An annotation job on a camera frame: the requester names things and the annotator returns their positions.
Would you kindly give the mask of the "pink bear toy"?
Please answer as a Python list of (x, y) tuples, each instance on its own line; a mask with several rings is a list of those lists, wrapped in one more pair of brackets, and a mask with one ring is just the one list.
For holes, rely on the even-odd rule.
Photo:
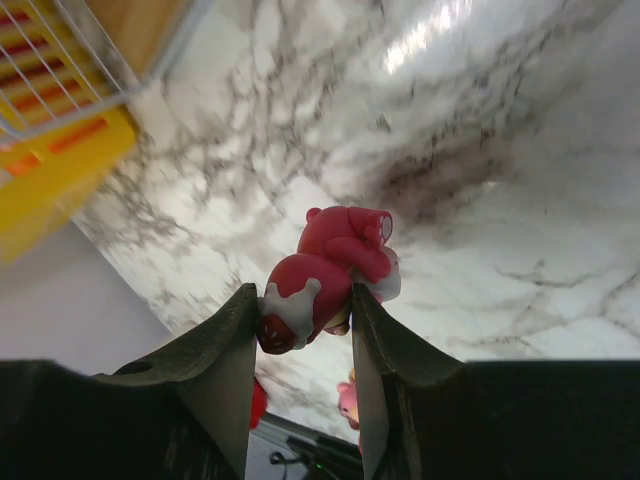
[(302, 349), (322, 332), (349, 330), (352, 289), (366, 285), (386, 302), (401, 291), (399, 258), (387, 246), (392, 215), (355, 206), (312, 208), (297, 250), (272, 270), (260, 303), (262, 350), (282, 355)]

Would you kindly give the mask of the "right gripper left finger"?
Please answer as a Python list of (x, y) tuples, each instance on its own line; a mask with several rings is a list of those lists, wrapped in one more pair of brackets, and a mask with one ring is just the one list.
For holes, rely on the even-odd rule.
[(256, 362), (257, 289), (243, 284), (209, 319), (111, 375), (126, 387), (177, 396), (238, 478), (245, 475)]

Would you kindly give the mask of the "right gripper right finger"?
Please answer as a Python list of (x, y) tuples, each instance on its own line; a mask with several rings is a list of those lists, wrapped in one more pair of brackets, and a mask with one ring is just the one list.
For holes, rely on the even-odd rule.
[(468, 415), (464, 365), (353, 289), (353, 354), (368, 479), (460, 479)]

